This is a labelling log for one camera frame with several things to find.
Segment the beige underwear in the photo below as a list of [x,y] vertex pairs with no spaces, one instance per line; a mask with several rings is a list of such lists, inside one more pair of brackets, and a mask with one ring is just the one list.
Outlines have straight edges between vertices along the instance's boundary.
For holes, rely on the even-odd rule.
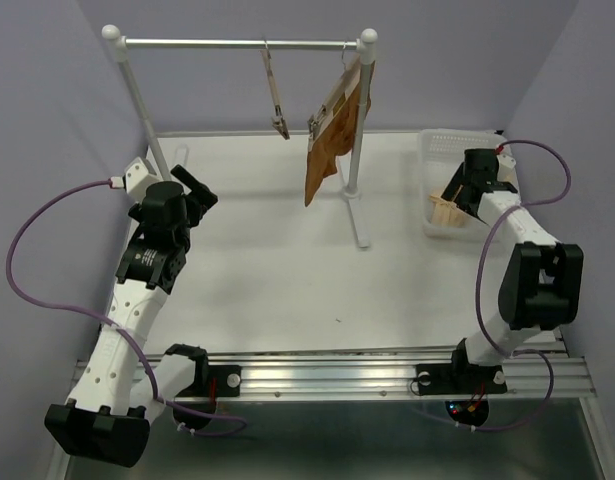
[[436,189],[429,195],[433,206],[431,224],[443,228],[463,228],[467,223],[467,215],[455,202],[443,199],[441,194],[442,191]]

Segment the wooden clip hanger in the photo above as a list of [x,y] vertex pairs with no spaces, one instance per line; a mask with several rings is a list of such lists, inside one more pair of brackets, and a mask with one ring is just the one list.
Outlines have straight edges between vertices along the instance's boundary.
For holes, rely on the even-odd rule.
[[266,39],[263,39],[263,49],[260,51],[266,77],[268,81],[268,86],[270,90],[270,95],[274,108],[274,115],[271,117],[271,123],[273,128],[281,135],[284,140],[290,139],[290,133],[288,130],[288,126],[286,123],[286,119],[283,114],[283,109],[280,101],[280,95],[277,88],[276,80],[274,77],[274,72],[272,69],[271,63],[271,52],[268,46],[268,42]]

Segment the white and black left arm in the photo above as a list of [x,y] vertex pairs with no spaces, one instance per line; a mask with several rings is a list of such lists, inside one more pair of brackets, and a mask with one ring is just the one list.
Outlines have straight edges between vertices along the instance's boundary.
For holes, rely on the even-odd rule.
[[207,352],[169,347],[159,366],[133,382],[156,317],[172,293],[191,247],[190,231],[218,201],[184,167],[158,181],[129,212],[138,227],[116,272],[112,303],[86,371],[64,404],[52,404],[44,424],[69,455],[132,467],[165,403],[209,382]]

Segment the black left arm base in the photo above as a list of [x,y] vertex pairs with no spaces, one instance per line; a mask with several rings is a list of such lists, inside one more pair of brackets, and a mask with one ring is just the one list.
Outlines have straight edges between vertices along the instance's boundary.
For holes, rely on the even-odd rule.
[[240,396],[242,368],[211,364],[206,350],[185,344],[174,344],[165,351],[162,366],[169,367],[171,362],[174,375],[161,396],[167,400],[199,398],[184,407],[203,413],[199,416],[171,408],[174,421],[182,430],[208,433],[212,422],[208,415],[219,415],[218,400]]

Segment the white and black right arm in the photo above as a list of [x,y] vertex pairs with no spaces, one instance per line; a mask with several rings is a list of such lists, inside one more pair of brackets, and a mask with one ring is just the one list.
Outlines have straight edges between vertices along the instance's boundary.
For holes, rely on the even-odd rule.
[[450,384],[469,390],[483,368],[499,366],[542,331],[570,324],[578,312],[584,254],[545,230],[518,189],[502,179],[503,148],[471,148],[441,197],[489,229],[481,253],[494,240],[510,251],[490,320],[482,311],[482,286],[475,286],[478,330],[463,339],[447,366]]

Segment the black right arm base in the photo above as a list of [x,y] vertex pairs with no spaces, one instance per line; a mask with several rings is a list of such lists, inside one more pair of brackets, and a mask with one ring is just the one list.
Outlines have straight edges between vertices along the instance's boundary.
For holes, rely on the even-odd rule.
[[508,391],[501,366],[467,366],[450,363],[418,364],[409,383],[416,396],[446,397],[445,409],[459,425],[483,427],[489,417],[490,395]]

